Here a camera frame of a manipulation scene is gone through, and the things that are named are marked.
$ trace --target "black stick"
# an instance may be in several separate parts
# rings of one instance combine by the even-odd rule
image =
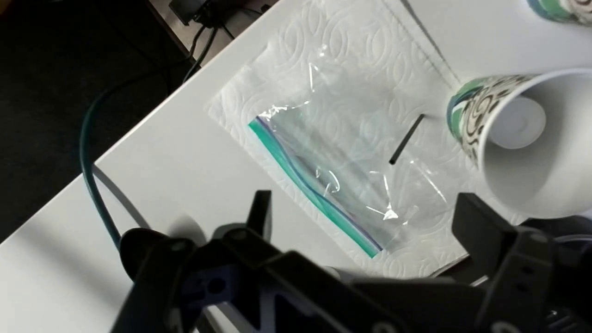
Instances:
[[[390,157],[390,165],[394,165],[399,155],[403,154],[405,146],[408,144],[408,139],[412,137],[412,133],[418,130],[420,122],[425,118],[425,115],[421,113],[418,117],[418,120],[414,120],[414,124],[408,128],[407,135],[403,137],[403,141],[399,143],[399,146],[394,150],[392,157]]]

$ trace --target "paper towel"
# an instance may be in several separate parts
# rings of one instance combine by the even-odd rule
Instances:
[[[334,226],[290,183],[247,128],[264,109],[297,102],[309,91],[309,65],[318,52],[346,69],[347,76],[390,87],[390,106],[401,117],[418,111],[429,115],[407,150],[418,157],[414,163],[427,165],[427,172],[445,180],[438,183],[445,213],[423,224],[405,226],[395,250],[370,259],[353,241],[333,237],[360,268],[377,276],[410,278],[427,276],[462,257],[464,252],[449,231],[455,196],[460,191],[477,192],[510,222],[519,222],[518,215],[492,200],[477,170],[447,133],[444,111],[458,81],[407,9],[397,0],[305,0],[301,11],[268,41],[266,50],[220,91],[209,106],[209,115],[323,231],[334,233]],[[405,187],[401,183],[397,192],[408,194],[410,189]]]

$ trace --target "teal zipper seal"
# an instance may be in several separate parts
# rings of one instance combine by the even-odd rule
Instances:
[[[346,217],[334,204],[325,196],[318,194],[303,176],[296,170],[294,163],[288,159],[284,148],[277,143],[275,135],[270,133],[264,120],[255,118],[247,124],[251,131],[259,137],[262,146],[272,154],[281,170],[294,181],[294,185],[309,198],[309,202],[320,209],[340,231],[344,231],[368,257],[375,257],[383,248],[366,235],[351,218]]]

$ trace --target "white table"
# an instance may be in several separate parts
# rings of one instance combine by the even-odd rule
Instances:
[[[299,6],[301,0],[281,0],[98,165],[159,231],[196,220],[209,235],[220,224],[244,220],[253,192],[272,189],[273,244],[296,248],[318,265],[355,268],[203,109]],[[542,22],[514,0],[412,0],[410,6],[462,80],[592,67],[592,30]],[[486,28],[482,20],[494,17],[503,22]],[[133,228],[109,194],[105,202],[120,231]],[[0,331],[14,333],[107,331],[131,287],[81,178],[0,246],[0,272]]]

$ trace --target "paper cup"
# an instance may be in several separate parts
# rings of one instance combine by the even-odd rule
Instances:
[[[529,0],[529,4],[547,20],[592,26],[592,0]]]
[[[451,98],[447,128],[514,211],[560,218],[592,207],[592,70],[473,80]]]

